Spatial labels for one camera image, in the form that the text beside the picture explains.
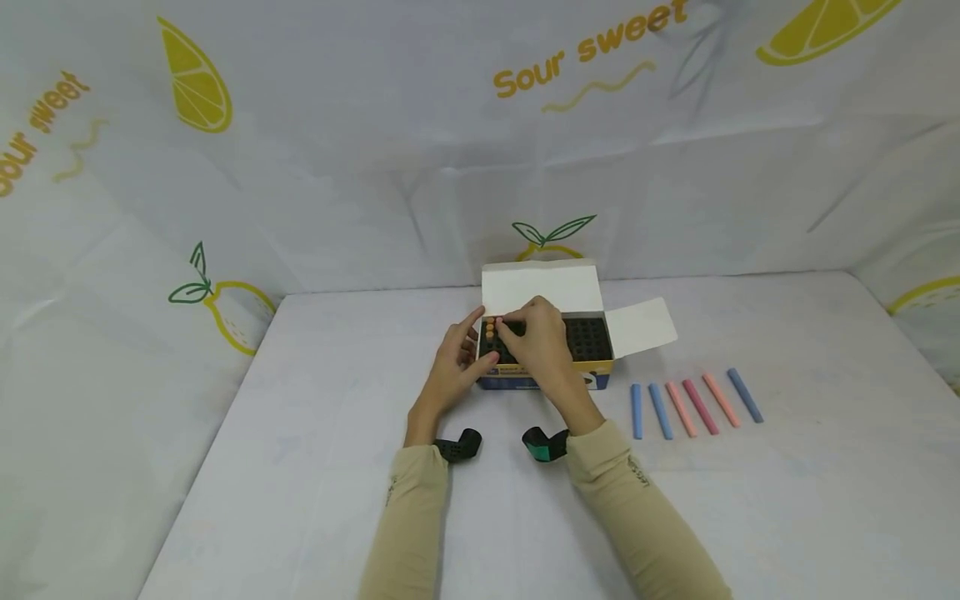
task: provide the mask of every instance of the lemon print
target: lemon print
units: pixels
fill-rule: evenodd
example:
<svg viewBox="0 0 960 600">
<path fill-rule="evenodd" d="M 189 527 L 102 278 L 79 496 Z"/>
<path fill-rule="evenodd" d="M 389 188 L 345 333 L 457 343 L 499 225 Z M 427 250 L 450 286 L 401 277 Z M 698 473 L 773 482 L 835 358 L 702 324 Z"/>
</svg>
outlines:
<svg viewBox="0 0 960 600">
<path fill-rule="evenodd" d="M 756 55 L 785 66 L 820 57 L 883 18 L 900 0 L 813 0 Z"/>
<path fill-rule="evenodd" d="M 156 20 L 160 23 L 163 49 L 173 76 L 177 115 L 181 121 L 202 132 L 222 132 L 230 126 L 233 105 L 217 68 L 181 30 L 162 17 Z"/>
<path fill-rule="evenodd" d="M 896 299 L 887 308 L 891 316 L 910 310 L 952 305 L 960 312 L 960 277 L 946 277 L 918 286 Z"/>
<path fill-rule="evenodd" d="M 516 256 L 515 261 L 520 262 L 522 260 L 527 260 L 534 254 L 537 255 L 535 260 L 554 260 L 557 258 L 583 258 L 584 256 L 575 250 L 571 250 L 566 246 L 561 246 L 559 244 L 550 244 L 550 242 L 556 242 L 558 240 L 563 240 L 580 229 L 596 218 L 596 215 L 590 215 L 588 217 L 581 217 L 579 219 L 574 219 L 569 223 L 564 223 L 558 228 L 551 231 L 545 237 L 537 231 L 532 225 L 526 223 L 511 223 L 511 226 L 516 229 L 516 231 L 523 236 L 523 239 L 530 242 L 527 246 L 527 249 Z"/>
<path fill-rule="evenodd" d="M 960 322 L 960 276 L 936 279 L 917 286 L 894 300 L 887 307 L 887 312 L 912 329 L 941 332 L 941 337 L 949 335 L 948 332 L 945 333 L 945 326 Z M 951 364 L 949 357 L 955 355 L 955 350 L 953 354 L 949 350 L 944 353 L 943 348 L 937 350 L 940 360 L 936 362 L 941 367 L 938 371 L 950 388 L 960 396 L 960 369 L 955 363 L 953 369 L 944 368 L 944 365 Z"/>
<path fill-rule="evenodd" d="M 167 300 L 172 304 L 202 303 L 231 346 L 250 356 L 256 354 L 266 330 L 264 324 L 268 324 L 276 312 L 274 303 L 262 291 L 243 281 L 221 281 L 213 286 L 206 277 L 203 242 L 193 249 L 190 263 L 201 280 L 180 286 Z"/>
</svg>

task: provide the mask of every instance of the chalk stick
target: chalk stick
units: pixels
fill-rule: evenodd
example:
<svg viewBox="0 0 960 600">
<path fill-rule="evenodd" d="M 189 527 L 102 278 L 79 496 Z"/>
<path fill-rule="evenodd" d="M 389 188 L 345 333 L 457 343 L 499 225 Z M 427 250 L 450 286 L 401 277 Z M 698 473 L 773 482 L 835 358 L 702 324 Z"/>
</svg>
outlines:
<svg viewBox="0 0 960 600">
<path fill-rule="evenodd" d="M 700 413 L 700 418 L 704 420 L 707 431 L 710 432 L 711 436 L 718 435 L 720 430 L 717 429 L 717 424 L 713 422 L 713 417 L 707 412 L 707 407 L 704 406 L 704 402 L 700 399 L 700 393 L 693 387 L 693 382 L 689 379 L 684 379 L 684 389 L 687 395 L 690 396 L 690 399 L 693 400 L 693 406 L 697 409 L 697 412 Z"/>
<path fill-rule="evenodd" d="M 634 407 L 634 439 L 643 439 L 643 411 L 640 405 L 640 384 L 630 386 L 630 402 Z"/>
<path fill-rule="evenodd" d="M 763 423 L 763 415 L 760 414 L 760 409 L 756 408 L 754 397 L 750 396 L 750 390 L 747 389 L 747 384 L 743 382 L 740 373 L 736 372 L 736 369 L 730 369 L 727 371 L 727 377 L 733 382 L 736 392 L 740 394 L 740 399 L 747 405 L 747 410 L 750 411 L 750 416 L 754 418 L 754 422 Z"/>
<path fill-rule="evenodd" d="M 656 383 L 651 383 L 650 398 L 654 401 L 654 410 L 657 411 L 657 420 L 660 421 L 660 429 L 663 430 L 665 440 L 673 440 L 673 429 L 670 427 L 670 420 L 666 417 L 666 409 L 663 408 L 663 400 L 660 399 L 660 388 Z"/>
<path fill-rule="evenodd" d="M 710 391 L 713 393 L 713 397 L 717 399 L 717 404 L 720 405 L 720 409 L 723 410 L 723 414 L 727 415 L 727 420 L 730 421 L 730 424 L 734 427 L 739 427 L 740 419 L 733 411 L 730 403 L 727 402 L 727 397 L 724 396 L 723 392 L 720 390 L 720 386 L 717 385 L 717 381 L 713 378 L 713 375 L 705 372 L 704 381 L 707 383 L 707 387 L 710 388 Z"/>
<path fill-rule="evenodd" d="M 691 438 L 696 438 L 697 428 L 693 426 L 693 421 L 690 420 L 690 415 L 686 412 L 684 399 L 680 397 L 680 391 L 677 389 L 677 385 L 673 381 L 667 381 L 666 391 L 670 394 L 670 399 L 673 400 L 673 407 L 677 409 L 677 414 L 680 415 L 680 422 L 684 424 L 686 435 Z"/>
</svg>

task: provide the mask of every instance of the box flap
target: box flap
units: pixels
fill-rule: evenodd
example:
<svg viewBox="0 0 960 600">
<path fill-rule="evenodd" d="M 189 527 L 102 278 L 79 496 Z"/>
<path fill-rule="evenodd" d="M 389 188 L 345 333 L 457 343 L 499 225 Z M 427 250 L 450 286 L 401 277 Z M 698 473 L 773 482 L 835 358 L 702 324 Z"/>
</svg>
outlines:
<svg viewBox="0 0 960 600">
<path fill-rule="evenodd" d="M 676 341 L 677 329 L 663 298 L 607 312 L 613 358 Z"/>
<path fill-rule="evenodd" d="M 484 265 L 481 279 L 488 315 L 517 310 L 537 295 L 564 313 L 603 310 L 596 264 L 585 258 Z"/>
</svg>

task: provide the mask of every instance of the beige sleeve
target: beige sleeve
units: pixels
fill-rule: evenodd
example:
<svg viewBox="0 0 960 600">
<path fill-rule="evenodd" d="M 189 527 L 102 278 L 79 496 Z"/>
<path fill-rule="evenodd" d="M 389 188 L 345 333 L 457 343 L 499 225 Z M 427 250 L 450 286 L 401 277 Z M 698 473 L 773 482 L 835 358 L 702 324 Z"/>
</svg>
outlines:
<svg viewBox="0 0 960 600">
<path fill-rule="evenodd" d="M 573 484 L 607 530 L 646 600 L 730 599 L 707 550 L 606 421 L 566 440 Z"/>
<path fill-rule="evenodd" d="M 359 600 L 432 600 L 446 504 L 446 460 L 433 445 L 401 449 Z"/>
</svg>

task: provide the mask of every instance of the orange chalk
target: orange chalk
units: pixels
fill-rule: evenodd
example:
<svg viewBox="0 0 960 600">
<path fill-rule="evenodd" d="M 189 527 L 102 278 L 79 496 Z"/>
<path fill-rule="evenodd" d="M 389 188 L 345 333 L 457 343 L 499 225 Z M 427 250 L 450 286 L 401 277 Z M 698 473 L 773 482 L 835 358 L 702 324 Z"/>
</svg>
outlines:
<svg viewBox="0 0 960 600">
<path fill-rule="evenodd" d="M 731 408 L 730 403 L 727 402 L 727 397 L 723 395 L 723 392 L 720 391 L 720 386 L 717 385 L 716 379 L 713 378 L 708 372 L 704 373 L 704 381 L 707 383 L 707 387 L 710 388 L 710 391 L 713 392 L 713 397 L 717 399 L 717 404 L 720 405 L 720 409 L 723 410 L 723 414 L 727 415 L 727 419 L 730 421 L 730 424 L 734 427 L 740 426 L 740 419 L 736 417 L 736 413 Z"/>
<path fill-rule="evenodd" d="M 686 429 L 686 435 L 691 438 L 697 437 L 697 428 L 693 426 L 693 421 L 690 420 L 690 415 L 686 413 L 684 408 L 684 401 L 680 398 L 680 391 L 677 390 L 677 386 L 673 381 L 666 382 L 666 391 L 670 394 L 670 399 L 673 400 L 673 405 L 677 409 L 677 414 L 680 415 L 680 422 L 684 424 L 684 429 Z"/>
</svg>

